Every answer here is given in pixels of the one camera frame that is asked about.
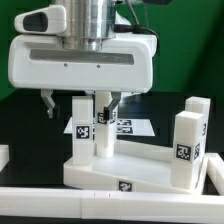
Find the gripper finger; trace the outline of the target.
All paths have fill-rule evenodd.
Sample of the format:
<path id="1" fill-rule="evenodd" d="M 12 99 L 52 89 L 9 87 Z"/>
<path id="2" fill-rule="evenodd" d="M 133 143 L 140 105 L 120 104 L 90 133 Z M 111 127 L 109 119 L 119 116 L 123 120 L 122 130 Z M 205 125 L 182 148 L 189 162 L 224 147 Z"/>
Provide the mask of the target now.
<path id="1" fill-rule="evenodd" d="M 110 104 L 104 108 L 104 119 L 106 121 L 109 121 L 113 117 L 113 110 L 116 108 L 116 106 L 119 104 L 121 100 L 121 93 L 120 92 L 112 92 L 111 93 L 112 100 Z"/>
<path id="2" fill-rule="evenodd" d="M 52 94 L 53 91 L 51 89 L 41 90 L 41 98 L 43 99 L 44 103 L 48 108 L 47 113 L 50 119 L 54 117 L 54 108 L 55 108 L 55 102 L 52 98 Z"/>

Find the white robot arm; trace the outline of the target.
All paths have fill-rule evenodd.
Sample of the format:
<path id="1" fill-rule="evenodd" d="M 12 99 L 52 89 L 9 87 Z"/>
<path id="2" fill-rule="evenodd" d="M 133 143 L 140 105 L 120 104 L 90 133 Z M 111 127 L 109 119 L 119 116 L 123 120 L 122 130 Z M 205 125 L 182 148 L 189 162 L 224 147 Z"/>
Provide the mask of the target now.
<path id="1" fill-rule="evenodd" d="M 116 12 L 117 0 L 54 0 L 15 17 L 8 78 L 17 88 L 40 89 L 49 107 L 53 90 L 105 91 L 110 120 L 121 94 L 152 87 L 155 33 Z"/>

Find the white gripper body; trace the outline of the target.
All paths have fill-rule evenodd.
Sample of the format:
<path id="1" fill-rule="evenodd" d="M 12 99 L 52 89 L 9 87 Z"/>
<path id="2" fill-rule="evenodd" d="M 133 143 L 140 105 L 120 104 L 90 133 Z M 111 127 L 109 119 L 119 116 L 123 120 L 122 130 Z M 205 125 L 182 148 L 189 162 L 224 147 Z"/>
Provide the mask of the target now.
<path id="1" fill-rule="evenodd" d="M 153 83 L 153 35 L 118 34 L 97 52 L 67 50 L 57 36 L 20 35 L 8 78 L 17 88 L 145 93 Z"/>

